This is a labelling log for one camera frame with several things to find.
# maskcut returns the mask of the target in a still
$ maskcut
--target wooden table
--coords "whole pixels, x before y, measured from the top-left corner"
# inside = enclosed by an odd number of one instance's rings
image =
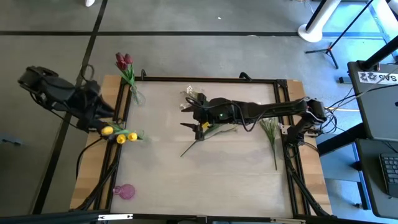
[[[296,80],[287,80],[289,97],[290,100],[296,100],[305,96],[302,82]],[[104,78],[103,86],[101,89],[103,98],[110,105],[116,104],[116,98],[119,92],[120,77],[116,75],[107,75]],[[121,109],[119,110],[120,117],[124,113],[124,105],[126,102],[127,94],[123,95],[121,102]],[[295,123],[300,119],[300,117],[294,117]],[[87,145],[98,139],[97,133],[90,133],[88,135]],[[313,145],[316,145],[315,139],[310,137],[305,137],[305,141]],[[101,141],[95,144],[90,149],[88,149],[81,160],[80,171],[78,179],[76,181],[75,191],[73,193],[72,201],[70,203],[70,208],[76,208],[79,206],[84,199],[90,194],[94,189],[95,185],[98,183],[101,167],[104,162],[106,142]],[[325,180],[323,178],[322,167],[320,164],[320,158],[318,152],[313,150],[308,146],[300,146],[301,162],[303,167],[303,173],[305,178],[305,183],[309,191],[314,196],[315,200],[322,206],[322,208],[331,214],[331,206],[328,198],[328,193],[326,190]],[[106,196],[109,189],[109,181],[103,189],[103,199],[99,205],[99,208],[104,209],[106,206]],[[299,188],[295,185],[295,194],[298,204],[298,213],[304,214],[302,196]]]

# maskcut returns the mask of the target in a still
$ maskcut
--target desk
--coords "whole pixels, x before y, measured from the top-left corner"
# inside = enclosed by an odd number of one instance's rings
[[[120,78],[118,76],[105,76],[102,87],[103,98],[111,105],[116,104],[116,96],[119,91]],[[290,100],[302,98],[304,96],[303,86],[301,82],[289,80],[287,82],[289,87]],[[121,105],[124,105],[126,98],[123,98]],[[123,115],[124,109],[121,109],[119,114]],[[94,141],[98,136],[90,133],[87,144]],[[307,142],[315,144],[315,140],[308,138]],[[300,147],[301,161],[303,167],[304,178],[308,189],[311,191],[315,199],[320,203],[324,210],[331,213],[331,207],[327,195],[325,181],[323,179],[322,168],[317,152],[308,146]],[[72,197],[70,208],[79,206],[87,195],[91,192],[97,184],[101,172],[101,166],[104,162],[105,143],[97,144],[91,149],[87,150],[81,162],[80,173],[76,182],[75,191]],[[103,190],[103,198],[99,203],[99,208],[108,208],[109,202],[106,201],[109,184]],[[295,193],[298,202],[298,212],[303,214],[303,205],[301,201],[301,194],[298,187],[295,188]]]
[[[398,65],[380,64],[379,73],[387,75]],[[349,77],[353,84],[355,94],[366,91],[372,83],[361,82],[359,73],[364,73],[358,67],[357,62],[348,63]],[[375,75],[378,81],[380,74]],[[386,86],[378,84],[373,88]],[[383,88],[376,91],[367,92],[357,98],[359,111],[363,122],[350,128],[349,130],[324,141],[318,145],[320,155],[325,155],[339,149],[342,146],[354,142],[355,139],[378,139],[385,141],[398,141],[398,114],[397,101],[398,87]]]
[[[392,142],[392,147],[398,149],[398,143]],[[359,162],[365,178],[366,188],[370,198],[373,213],[383,218],[398,218],[398,198],[386,194],[386,185],[379,162],[380,153],[394,153],[383,142],[357,139]]]

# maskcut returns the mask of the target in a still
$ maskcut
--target flower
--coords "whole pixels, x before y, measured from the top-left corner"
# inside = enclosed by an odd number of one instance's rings
[[[127,136],[127,138],[130,140],[130,141],[135,141],[135,140],[137,140],[137,134],[136,133],[130,133],[128,136]]]
[[[116,60],[117,60],[118,62],[124,62],[123,54],[120,53],[120,52],[118,52],[118,53],[116,54]]]
[[[126,55],[124,56],[124,61],[125,61],[128,65],[132,64],[132,58],[131,58],[131,56],[130,56],[129,54],[126,54]]]
[[[113,133],[113,128],[110,127],[110,126],[107,126],[107,127],[103,128],[103,129],[101,130],[101,134],[102,134],[102,135],[105,135],[105,136],[108,136],[108,135],[110,135],[110,134],[112,134],[112,133]]]
[[[116,66],[121,70],[121,71],[126,71],[127,70],[127,64],[122,61],[122,62],[116,62]]]
[[[125,136],[124,134],[120,134],[120,135],[118,135],[118,137],[116,138],[116,141],[117,141],[119,144],[123,144],[123,143],[126,142],[126,136]]]

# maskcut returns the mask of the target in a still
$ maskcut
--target sticker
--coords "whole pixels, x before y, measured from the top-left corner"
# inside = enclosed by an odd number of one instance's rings
[[[395,85],[398,84],[398,74],[390,74],[381,72],[358,72],[359,81],[361,83],[377,83],[384,85]]]

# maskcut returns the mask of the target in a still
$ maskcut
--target wooden board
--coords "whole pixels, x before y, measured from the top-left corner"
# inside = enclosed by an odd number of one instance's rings
[[[303,83],[297,80],[287,80],[287,86],[289,91],[290,100],[297,100],[303,98],[305,95]],[[294,123],[297,124],[301,117],[294,116]],[[304,137],[304,140],[314,146],[317,145],[315,138],[308,136]],[[300,157],[303,167],[305,185],[315,198],[315,200],[322,206],[322,208],[329,213],[331,212],[331,205],[329,201],[328,191],[326,189],[325,179],[323,178],[322,166],[317,151],[312,149],[310,146],[304,145],[300,146]],[[300,194],[300,189],[296,186],[295,188],[297,196],[297,204],[299,205],[299,213],[303,213],[302,197]]]
[[[120,83],[120,78],[118,76],[107,75],[104,78],[102,87],[102,93],[104,99],[111,105],[116,104],[116,98],[118,94],[118,88]],[[289,96],[291,100],[301,98],[304,96],[302,82],[295,80],[288,80]],[[87,144],[91,143],[98,138],[95,133],[90,133]],[[314,139],[307,139],[306,141],[315,145]],[[91,149],[85,152],[83,156],[80,173],[76,181],[75,191],[72,197],[70,208],[76,208],[79,206],[84,199],[90,194],[92,189],[98,183],[98,179],[101,172],[101,166],[104,158],[106,144],[98,143],[98,145],[93,146]],[[311,191],[315,199],[320,203],[320,205],[331,214],[330,202],[328,199],[328,194],[326,190],[325,181],[323,179],[322,167],[320,164],[320,158],[313,149],[308,146],[300,147],[301,160],[303,164],[303,171],[305,176],[305,182],[308,189]],[[100,208],[104,208],[104,201],[106,198],[106,192],[108,185],[105,187],[103,192],[103,200],[101,201]],[[296,188],[296,193],[300,195],[299,189]],[[297,197],[299,211],[303,213],[301,196]]]

